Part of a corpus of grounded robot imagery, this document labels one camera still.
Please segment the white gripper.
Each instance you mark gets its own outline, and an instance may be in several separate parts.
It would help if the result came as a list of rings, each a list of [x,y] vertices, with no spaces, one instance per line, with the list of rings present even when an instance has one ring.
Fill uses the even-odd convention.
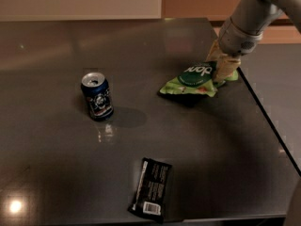
[[[241,65],[239,56],[250,54],[261,41],[262,35],[262,32],[257,35],[248,34],[228,18],[219,31],[218,40],[214,40],[206,57],[206,61],[217,61],[213,81],[221,83],[230,77]]]

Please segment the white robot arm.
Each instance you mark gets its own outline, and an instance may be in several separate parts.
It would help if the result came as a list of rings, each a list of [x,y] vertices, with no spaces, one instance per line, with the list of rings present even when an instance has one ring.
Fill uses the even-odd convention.
[[[283,13],[301,32],[301,0],[241,0],[222,24],[207,61],[216,61],[213,81],[222,83],[241,65],[263,37],[265,28]]]

